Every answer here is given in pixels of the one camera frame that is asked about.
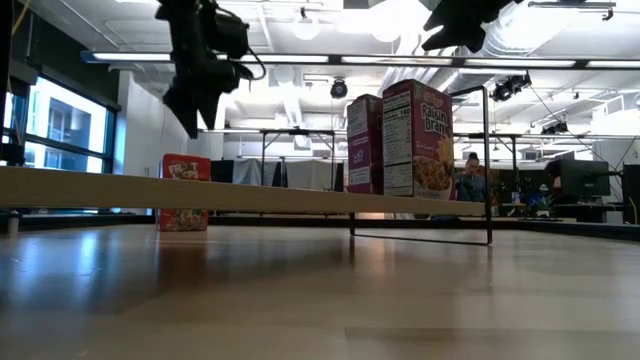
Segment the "ceiling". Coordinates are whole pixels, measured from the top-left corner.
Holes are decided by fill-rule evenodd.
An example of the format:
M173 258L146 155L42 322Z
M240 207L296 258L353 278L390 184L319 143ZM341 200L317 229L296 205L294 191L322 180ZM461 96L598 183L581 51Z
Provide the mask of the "ceiling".
M640 58L640 1L618 0L617 3L614 17L609 21L602 21L603 11L574 11L570 17L560 14L564 22L559 26L559 31L543 39L529 55ZM367 23L365 20L370 19L365 17L367 10L343 10L341 0L220 2L222 7L233 11L250 25L250 44L258 53L400 53L403 51L401 40L405 37L384 42L378 40L379 32L388 30L389 26L408 24L419 31L421 25L418 24L427 20L429 11L417 0L386 0L383 4L388 5L381 12L382 18ZM312 24L298 23L302 5L307 8L309 17L318 22L317 28ZM157 5L152 0L33 0L32 8L92 50L171 50L168 25L154 19ZM545 21L558 18L558 14L553 13L557 10L537 11L537 18L527 18L526 25L529 27L526 30L522 28L522 33L512 32L509 35L525 38L537 32L537 29L548 26ZM515 22L515 18L506 19L505 26L511 25L510 20ZM313 39L301 40L296 36L296 33L307 33L310 29L319 30ZM165 91L174 70L170 65L148 64L137 65L134 69L136 81L157 95ZM304 83L297 89L296 96L302 113L329 115L342 115L345 106L358 95L379 93L385 79L393 74L393 70L384 67L299 66L297 69L302 74L327 75L326 82ZM432 81L437 78L436 73L435 69L423 71L420 80ZM640 91L640 72L531 71L530 74L534 89L545 100L549 110L573 109L567 114L569 121L576 123L589 122L591 111L606 100L622 92ZM331 79L334 77L346 79L350 89L347 98L334 100L329 95ZM483 81L495 83L500 79L499 76L493 79L489 76ZM274 114L284 111L283 98L290 95L276 91L266 81L252 84L251 90L248 86L241 86L228 102L227 119L232 123L262 119L265 120L265 127L269 126L268 121L275 118ZM531 90L527 90L508 102L492 102L490 118L501 130L508 128L509 124L530 124L544 119L549 115L549 110L540 104ZM456 109L455 115L460 123L478 123L482 116L481 107L461 106Z

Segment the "wooden board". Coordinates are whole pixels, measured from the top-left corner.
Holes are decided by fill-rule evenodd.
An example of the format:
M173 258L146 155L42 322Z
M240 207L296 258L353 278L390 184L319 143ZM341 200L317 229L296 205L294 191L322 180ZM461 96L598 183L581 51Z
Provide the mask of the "wooden board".
M483 215L484 204L140 176L0 168L0 206Z

